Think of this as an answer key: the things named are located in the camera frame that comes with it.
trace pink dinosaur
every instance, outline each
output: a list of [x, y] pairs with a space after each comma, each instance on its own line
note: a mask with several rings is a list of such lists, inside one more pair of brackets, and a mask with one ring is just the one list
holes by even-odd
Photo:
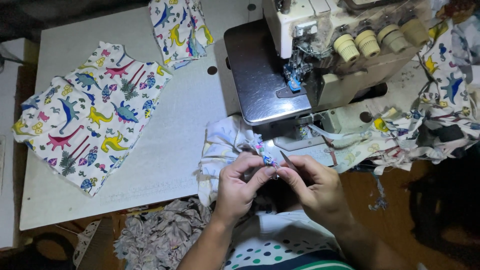
[[120, 78], [123, 74], [128, 74], [125, 72], [125, 70], [130, 66], [135, 60], [132, 60], [130, 63], [127, 65], [121, 67], [121, 68], [107, 68], [107, 71], [104, 74], [111, 74], [110, 79], [113, 79], [115, 75], [120, 75]]
[[48, 137], [50, 138], [50, 141], [47, 142], [47, 145], [50, 145], [50, 144], [53, 145], [52, 151], [54, 151], [55, 147], [57, 146], [60, 146], [62, 150], [64, 145], [67, 145], [70, 147], [71, 145], [68, 143], [68, 140], [70, 140], [70, 138], [72, 138], [79, 129], [83, 129], [83, 128], [84, 126], [80, 125], [72, 134], [65, 137], [52, 137], [49, 134]]
[[50, 119], [50, 117], [46, 116], [45, 113], [41, 111], [38, 113], [37, 119], [42, 119], [43, 122], [46, 122], [48, 119]]
[[108, 57], [108, 56], [110, 56], [110, 53], [109, 53], [106, 49], [104, 49], [104, 50], [102, 51], [102, 54], [101, 54], [101, 55]]

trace person's right hand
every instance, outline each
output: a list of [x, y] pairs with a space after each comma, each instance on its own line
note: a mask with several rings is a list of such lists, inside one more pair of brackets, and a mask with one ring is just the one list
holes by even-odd
[[333, 234], [343, 233], [355, 224], [355, 220], [343, 194], [338, 173], [326, 167], [309, 155], [288, 157], [311, 185], [307, 186], [285, 161], [277, 169], [277, 174], [287, 182], [297, 194], [305, 214]]

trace machine knob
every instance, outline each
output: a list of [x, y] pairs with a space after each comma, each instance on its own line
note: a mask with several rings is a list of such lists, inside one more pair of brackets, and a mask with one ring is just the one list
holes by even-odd
[[350, 34], [344, 34], [337, 38], [333, 43], [333, 48], [340, 54], [345, 63], [354, 63], [360, 56]]
[[430, 40], [425, 27], [418, 18], [411, 19], [400, 27], [405, 39], [415, 47], [423, 47]]
[[376, 57], [380, 54], [375, 33], [372, 30], [365, 30], [355, 38], [355, 45], [359, 47], [366, 58]]
[[378, 43], [387, 45], [394, 54], [400, 54], [409, 47], [398, 25], [384, 27], [378, 33], [377, 40]]

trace overlock sewing machine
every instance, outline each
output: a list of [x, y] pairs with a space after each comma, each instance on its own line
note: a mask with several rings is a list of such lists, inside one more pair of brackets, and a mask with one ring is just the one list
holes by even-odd
[[263, 0], [262, 8], [262, 20], [225, 32], [228, 61], [245, 122], [289, 151], [311, 145], [288, 136], [292, 126], [321, 119], [338, 133], [328, 110], [385, 94], [378, 86], [429, 41], [428, 0]]

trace person's left hand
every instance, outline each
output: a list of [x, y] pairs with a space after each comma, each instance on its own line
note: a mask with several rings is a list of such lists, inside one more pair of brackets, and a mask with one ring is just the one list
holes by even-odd
[[[255, 167], [263, 167], [245, 183], [244, 173]], [[240, 153], [237, 160], [220, 171], [218, 181], [218, 198], [216, 200], [213, 217], [221, 220], [228, 226], [233, 226], [237, 220], [245, 215], [252, 206], [255, 192], [265, 184], [274, 174], [274, 167], [265, 167], [260, 156], [251, 152]]]

